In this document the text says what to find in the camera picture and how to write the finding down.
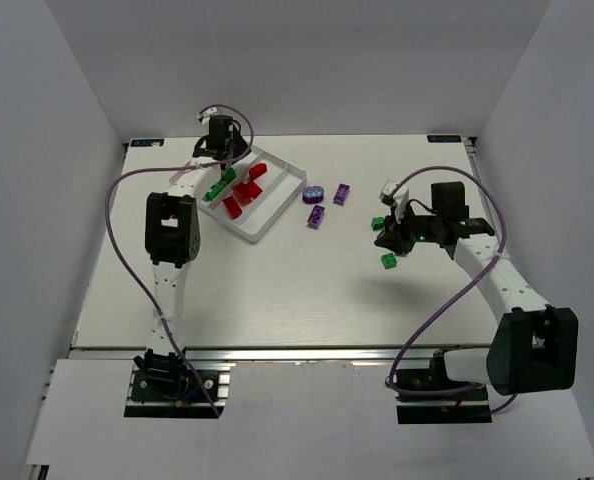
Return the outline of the red sloped lego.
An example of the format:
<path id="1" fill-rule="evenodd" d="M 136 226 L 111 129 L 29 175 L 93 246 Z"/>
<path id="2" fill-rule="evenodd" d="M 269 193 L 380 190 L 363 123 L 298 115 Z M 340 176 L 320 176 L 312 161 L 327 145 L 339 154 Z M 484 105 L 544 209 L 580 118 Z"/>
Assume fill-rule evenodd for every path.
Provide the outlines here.
<path id="1" fill-rule="evenodd" d="M 255 181 L 268 171 L 267 164 L 264 162 L 257 163 L 249 168 L 248 177 L 251 181 Z"/>

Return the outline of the green 2x4 lego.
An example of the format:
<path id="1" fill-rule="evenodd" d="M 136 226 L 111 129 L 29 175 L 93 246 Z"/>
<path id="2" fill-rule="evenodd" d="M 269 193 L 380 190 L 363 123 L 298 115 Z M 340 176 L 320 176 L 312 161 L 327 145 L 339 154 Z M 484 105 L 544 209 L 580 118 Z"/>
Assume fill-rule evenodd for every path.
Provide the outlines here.
<path id="1" fill-rule="evenodd" d="M 203 200 L 205 202 L 214 200 L 227 187 L 227 185 L 228 183 L 225 181 L 216 182 L 204 195 Z"/>

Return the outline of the red small lego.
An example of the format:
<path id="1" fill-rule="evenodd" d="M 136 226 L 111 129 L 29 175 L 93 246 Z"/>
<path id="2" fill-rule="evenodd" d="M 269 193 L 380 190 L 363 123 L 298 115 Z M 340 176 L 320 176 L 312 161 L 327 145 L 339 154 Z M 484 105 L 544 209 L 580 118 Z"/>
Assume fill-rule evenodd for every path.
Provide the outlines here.
<path id="1" fill-rule="evenodd" d="M 233 186 L 232 194 L 241 205 L 247 205 L 252 201 L 252 197 L 246 183 L 240 182 L 239 184 Z"/>

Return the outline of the green square lego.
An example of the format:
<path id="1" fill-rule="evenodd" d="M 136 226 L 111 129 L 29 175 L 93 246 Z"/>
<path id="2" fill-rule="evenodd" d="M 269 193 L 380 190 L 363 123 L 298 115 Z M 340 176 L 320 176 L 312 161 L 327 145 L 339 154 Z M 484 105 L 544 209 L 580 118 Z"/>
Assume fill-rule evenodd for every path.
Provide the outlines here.
<path id="1" fill-rule="evenodd" d="M 233 168 L 228 168 L 222 175 L 222 180 L 226 183 L 232 182 L 236 178 L 237 174 Z"/>

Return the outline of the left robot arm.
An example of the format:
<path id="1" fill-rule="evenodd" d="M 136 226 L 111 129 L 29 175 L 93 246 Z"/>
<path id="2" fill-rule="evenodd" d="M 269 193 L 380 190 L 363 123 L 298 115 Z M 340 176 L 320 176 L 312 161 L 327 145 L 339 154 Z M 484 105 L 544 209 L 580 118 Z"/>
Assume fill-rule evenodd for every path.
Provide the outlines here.
<path id="1" fill-rule="evenodd" d="M 207 124 L 208 133 L 196 143 L 188 168 L 175 173 L 168 189 L 151 193 L 146 202 L 145 248 L 152 263 L 157 306 L 146 352 L 136 363 L 147 384 L 173 401 L 198 385 L 177 355 L 185 350 L 181 327 L 185 284 L 201 244 L 198 203 L 228 171 L 230 166 L 221 162 L 249 150 L 241 125 L 233 117 L 216 113 L 208 117 Z M 220 164 L 202 168 L 202 159 Z"/>

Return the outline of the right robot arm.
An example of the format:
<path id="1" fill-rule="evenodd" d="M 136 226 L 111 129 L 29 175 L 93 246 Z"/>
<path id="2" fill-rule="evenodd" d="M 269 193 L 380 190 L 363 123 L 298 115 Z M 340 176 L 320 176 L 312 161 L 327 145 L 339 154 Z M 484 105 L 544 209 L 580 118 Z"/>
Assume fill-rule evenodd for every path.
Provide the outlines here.
<path id="1" fill-rule="evenodd" d="M 490 385 L 500 395 L 567 390 L 575 380 L 579 322 L 566 307 L 539 295 L 503 252 L 501 237 L 483 218 L 471 216 L 461 182 L 431 186 L 431 206 L 416 214 L 408 192 L 387 183 L 380 195 L 390 213 L 376 246 L 398 255 L 432 243 L 470 277 L 497 322 L 487 347 L 449 347 L 434 352 L 421 371 L 392 368 L 387 387 L 403 398 L 449 398 Z"/>

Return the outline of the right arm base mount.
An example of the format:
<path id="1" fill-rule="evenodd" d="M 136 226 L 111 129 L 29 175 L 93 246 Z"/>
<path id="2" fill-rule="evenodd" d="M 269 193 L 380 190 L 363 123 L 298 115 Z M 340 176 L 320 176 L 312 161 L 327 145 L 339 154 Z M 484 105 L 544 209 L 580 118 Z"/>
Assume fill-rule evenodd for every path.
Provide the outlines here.
<path id="1" fill-rule="evenodd" d="M 421 368 L 398 366 L 393 375 L 399 425 L 466 425 L 492 422 L 485 387 L 450 380 L 444 351 L 436 350 Z"/>

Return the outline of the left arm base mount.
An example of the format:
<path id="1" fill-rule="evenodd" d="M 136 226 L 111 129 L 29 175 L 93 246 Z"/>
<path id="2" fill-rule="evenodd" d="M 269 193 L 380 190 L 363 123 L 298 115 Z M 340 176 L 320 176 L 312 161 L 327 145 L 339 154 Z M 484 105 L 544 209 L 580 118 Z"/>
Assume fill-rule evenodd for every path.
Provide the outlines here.
<path id="1" fill-rule="evenodd" d="M 216 419 L 225 408 L 229 373 L 196 366 L 176 354 L 147 351 L 133 359 L 124 416 L 132 419 Z"/>

